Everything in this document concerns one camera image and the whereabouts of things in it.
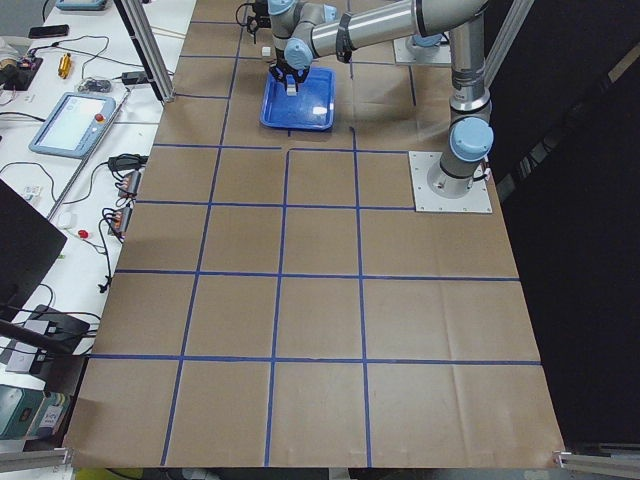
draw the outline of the metal mounting plate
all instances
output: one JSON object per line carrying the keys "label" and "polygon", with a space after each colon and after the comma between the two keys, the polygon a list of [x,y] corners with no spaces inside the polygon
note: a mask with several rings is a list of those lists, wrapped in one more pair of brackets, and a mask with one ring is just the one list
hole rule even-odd
{"label": "metal mounting plate", "polygon": [[393,51],[398,65],[451,66],[451,47],[449,44],[409,50],[407,48],[407,38],[405,37],[397,38],[393,41]]}
{"label": "metal mounting plate", "polygon": [[[431,190],[427,182],[427,173],[433,164],[440,161],[441,156],[442,152],[409,152],[416,212],[493,213],[484,180],[474,182],[469,193],[462,198],[444,198]],[[479,166],[475,176],[480,175],[482,175],[482,167]]]}

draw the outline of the cable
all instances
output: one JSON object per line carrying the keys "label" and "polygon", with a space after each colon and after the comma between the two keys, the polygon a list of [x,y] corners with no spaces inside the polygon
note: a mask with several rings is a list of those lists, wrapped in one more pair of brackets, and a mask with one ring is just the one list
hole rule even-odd
{"label": "cable", "polygon": [[53,193],[53,191],[55,190],[56,182],[51,176],[51,174],[47,172],[42,165],[36,162],[11,162],[11,163],[7,163],[4,167],[0,169],[0,175],[2,175],[2,172],[4,172],[11,165],[35,165],[36,167],[40,168],[40,170],[42,170],[44,174],[47,177],[49,177],[49,180],[51,180],[51,198],[53,199],[54,203],[57,201],[56,196]]}
{"label": "cable", "polygon": [[0,103],[0,107],[6,107],[11,102],[13,102],[17,96],[18,96],[18,92],[16,92],[16,87],[13,87],[13,91],[11,92],[11,98],[9,98],[9,100],[7,100],[6,102]]}
{"label": "cable", "polygon": [[44,13],[48,3],[49,3],[49,0],[44,0],[44,3],[42,4],[42,22],[45,22],[47,20],[47,17],[45,17]]}
{"label": "cable", "polygon": [[0,303],[0,307],[8,308],[8,309],[14,310],[16,312],[39,313],[40,315],[59,315],[59,314],[63,314],[63,315],[87,315],[89,317],[93,317],[93,318],[97,319],[98,321],[100,321],[100,316],[96,315],[95,313],[91,313],[91,312],[40,312],[38,310],[29,310],[28,308],[14,307],[12,305],[7,305],[6,303]]}
{"label": "cable", "polygon": [[81,37],[67,38],[65,40],[58,40],[57,42],[53,42],[50,45],[43,45],[41,47],[32,48],[31,50],[29,50],[27,52],[27,55],[33,57],[33,56],[35,56],[35,54],[36,54],[36,52],[38,50],[44,50],[44,49],[47,49],[47,48],[57,48],[59,50],[64,50],[65,52],[78,53],[80,55],[89,55],[91,57],[100,58],[102,60],[107,60],[109,62],[117,63],[117,64],[120,64],[120,65],[126,65],[128,67],[143,68],[143,66],[140,65],[140,64],[127,63],[127,62],[122,62],[120,60],[116,60],[114,58],[105,57],[103,55],[100,55],[100,52],[97,53],[97,54],[94,54],[94,53],[91,53],[91,52],[85,52],[83,50],[76,50],[76,49],[73,49],[73,48],[67,48],[67,47],[61,47],[60,46],[61,43],[77,42],[78,40],[82,40],[82,39],[85,39],[85,38],[105,38],[105,37],[104,36],[100,36],[100,35],[83,35]]}
{"label": "cable", "polygon": [[53,291],[53,288],[51,288],[49,285],[47,285],[46,283],[41,283],[40,285],[38,285],[39,287],[44,287],[47,290],[49,290],[49,301],[47,302],[46,308],[47,310],[49,310],[51,308],[51,305],[53,305],[53,301],[56,298],[56,293]]}
{"label": "cable", "polygon": [[28,113],[22,113],[22,112],[0,112],[0,115],[20,115],[23,117],[29,117],[33,120],[37,120],[39,122],[46,122],[46,120],[44,118],[41,117],[36,117],[35,115],[30,115]]}
{"label": "cable", "polygon": [[101,248],[104,248],[103,246],[98,245],[98,244],[93,243],[93,242],[90,242],[86,238],[80,238],[80,240],[82,240],[84,243],[87,243],[87,244],[91,245],[91,247],[93,247],[93,249],[96,251],[96,253],[98,255],[104,255],[105,254],[104,251],[102,251],[102,252],[100,251]]}
{"label": "cable", "polygon": [[241,4],[237,9],[236,9],[236,23],[238,25],[240,25],[242,28],[246,27],[248,24],[247,23],[242,23],[240,20],[238,20],[238,13],[240,13],[240,9],[242,7],[250,7],[251,5],[253,5],[252,3],[249,2],[245,2],[243,4]]}
{"label": "cable", "polygon": [[102,167],[102,166],[104,166],[106,164],[107,164],[107,162],[102,162],[102,163],[99,163],[98,165],[95,166],[95,168],[91,172],[91,178],[89,179],[89,191],[87,192],[87,194],[84,197],[78,198],[77,200],[70,200],[68,202],[63,202],[62,204],[63,205],[71,205],[73,203],[80,203],[83,200],[86,200],[87,198],[89,198],[89,196],[91,195],[91,191],[93,190],[93,177],[96,174],[96,172],[98,171],[98,168],[100,168],[100,167]]}
{"label": "cable", "polygon": [[98,58],[98,56],[100,56],[100,54],[101,54],[101,53],[104,53],[104,52],[107,50],[107,48],[109,48],[109,42],[110,42],[109,37],[106,37],[106,36],[103,36],[103,35],[97,35],[97,36],[90,36],[90,35],[87,35],[87,38],[102,38],[102,39],[106,40],[107,42],[104,44],[104,47],[102,47],[102,50],[100,50],[98,53],[96,53],[95,55],[93,55],[89,60],[85,61],[85,62],[82,64],[82,70],[80,71],[80,75],[81,75],[81,77],[82,77],[82,80],[84,80],[84,79],[85,79],[85,76],[84,76],[84,69],[85,69],[85,67],[87,66],[87,64],[88,64],[89,62],[93,62],[96,58]]}
{"label": "cable", "polygon": [[105,468],[107,472],[111,475],[115,475],[118,478],[122,478],[123,480],[140,480],[139,478],[129,477],[128,475],[122,475],[121,473],[116,472],[113,468]]}
{"label": "cable", "polygon": [[109,287],[111,286],[111,281],[113,280],[113,274],[111,272],[111,259],[109,258],[109,249],[107,248],[107,240],[104,238],[104,233],[102,233],[102,223],[106,223],[109,228],[111,228],[111,224],[109,220],[105,219],[104,213],[102,214],[102,219],[98,222],[98,233],[100,234],[100,240],[102,240],[102,248],[104,248],[104,256],[107,259],[107,276],[105,277],[107,281],[104,284],[98,284],[98,288],[100,289],[100,293],[105,293]]}

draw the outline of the black monitor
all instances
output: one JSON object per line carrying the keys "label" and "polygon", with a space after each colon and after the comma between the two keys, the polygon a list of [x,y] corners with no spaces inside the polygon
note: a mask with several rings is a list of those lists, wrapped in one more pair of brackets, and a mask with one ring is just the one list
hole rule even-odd
{"label": "black monitor", "polygon": [[38,287],[67,238],[0,180],[0,318],[12,320]]}
{"label": "black monitor", "polygon": [[39,307],[37,318],[55,328],[37,333],[11,323],[66,241],[62,232],[0,180],[0,335],[54,353],[75,350],[89,327],[81,320]]}

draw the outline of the blue tray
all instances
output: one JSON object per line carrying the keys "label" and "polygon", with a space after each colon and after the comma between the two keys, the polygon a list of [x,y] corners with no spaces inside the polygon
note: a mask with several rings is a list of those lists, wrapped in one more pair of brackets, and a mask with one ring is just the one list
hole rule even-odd
{"label": "blue tray", "polygon": [[260,121],[272,128],[327,130],[333,125],[335,73],[330,68],[312,67],[296,96],[287,96],[284,85],[267,78]]}

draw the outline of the electronic device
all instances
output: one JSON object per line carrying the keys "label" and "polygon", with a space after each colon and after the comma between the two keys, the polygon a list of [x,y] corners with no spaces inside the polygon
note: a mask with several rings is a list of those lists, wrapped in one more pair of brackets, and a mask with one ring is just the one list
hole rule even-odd
{"label": "electronic device", "polygon": [[67,238],[0,180],[0,318],[11,320],[56,261]]}
{"label": "electronic device", "polygon": [[72,353],[89,324],[68,315],[36,308],[31,328],[11,323],[18,310],[58,258],[67,238],[18,193],[0,180],[0,335],[16,340],[28,355],[10,359],[13,371],[32,372],[39,352]]}
{"label": "electronic device", "polygon": [[60,10],[104,10],[107,0],[57,0],[56,7]]}
{"label": "electronic device", "polygon": [[22,92],[29,89],[29,85],[33,81],[36,73],[40,69],[40,65],[42,65],[42,58],[40,57],[22,57],[18,60],[18,64],[13,67],[12,65],[8,65],[2,71],[6,70],[8,67],[13,67],[15,71],[10,78],[6,79],[6,81],[2,82],[2,73],[0,72],[0,83],[4,83],[5,90],[15,90],[17,92]]}
{"label": "electronic device", "polygon": [[106,132],[116,102],[111,97],[65,93],[29,144],[36,153],[84,158]]}
{"label": "electronic device", "polygon": [[69,35],[69,25],[31,27],[29,30],[29,38],[66,37],[67,35]]}

